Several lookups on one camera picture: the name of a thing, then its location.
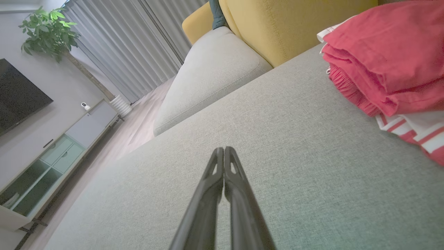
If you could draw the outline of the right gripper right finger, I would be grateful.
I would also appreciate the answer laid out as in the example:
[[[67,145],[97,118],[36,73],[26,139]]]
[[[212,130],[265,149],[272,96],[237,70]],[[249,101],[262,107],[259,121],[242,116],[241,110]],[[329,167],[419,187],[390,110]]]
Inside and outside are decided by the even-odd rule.
[[[230,203],[232,250],[275,250],[246,173],[231,146],[224,149],[224,189]]]

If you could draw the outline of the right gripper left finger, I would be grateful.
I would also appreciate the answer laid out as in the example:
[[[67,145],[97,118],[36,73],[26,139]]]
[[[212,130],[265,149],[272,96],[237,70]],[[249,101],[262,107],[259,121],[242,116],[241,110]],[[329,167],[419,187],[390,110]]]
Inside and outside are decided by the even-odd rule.
[[[169,247],[170,250],[214,250],[217,210],[224,186],[224,149],[216,148]]]

